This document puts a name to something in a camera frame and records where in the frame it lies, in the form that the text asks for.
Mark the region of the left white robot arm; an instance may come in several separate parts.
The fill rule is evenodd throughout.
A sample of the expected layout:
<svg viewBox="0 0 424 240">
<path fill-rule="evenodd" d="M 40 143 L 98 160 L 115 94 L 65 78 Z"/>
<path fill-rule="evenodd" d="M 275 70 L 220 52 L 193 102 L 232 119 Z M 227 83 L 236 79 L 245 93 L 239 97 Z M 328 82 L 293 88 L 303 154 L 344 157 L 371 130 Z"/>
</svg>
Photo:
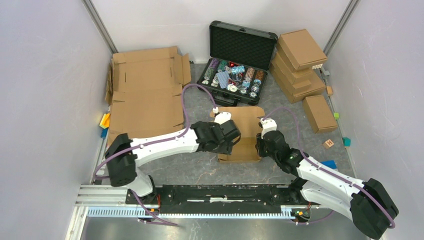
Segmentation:
<svg viewBox="0 0 424 240">
<path fill-rule="evenodd" d="M 183 153 L 210 152 L 230 155 L 241 139 L 233 120 L 222 123 L 198 121 L 183 131 L 149 138 L 118 135 L 105 153 L 112 187 L 127 187 L 145 204 L 157 198 L 151 178 L 140 167 L 153 160 Z"/>
</svg>

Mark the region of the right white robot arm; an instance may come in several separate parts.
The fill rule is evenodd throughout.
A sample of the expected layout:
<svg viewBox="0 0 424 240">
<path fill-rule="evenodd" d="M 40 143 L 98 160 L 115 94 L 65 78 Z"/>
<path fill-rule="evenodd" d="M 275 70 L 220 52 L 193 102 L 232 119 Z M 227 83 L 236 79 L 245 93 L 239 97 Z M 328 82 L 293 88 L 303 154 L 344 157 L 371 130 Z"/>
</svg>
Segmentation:
<svg viewBox="0 0 424 240">
<path fill-rule="evenodd" d="M 258 133 L 255 147 L 260 157 L 270 157 L 283 172 L 295 176 L 288 191 L 293 203 L 307 201 L 329 208 L 374 240 L 395 227 L 399 210 L 378 180 L 364 181 L 329 168 L 290 147 L 278 130 Z"/>
</svg>

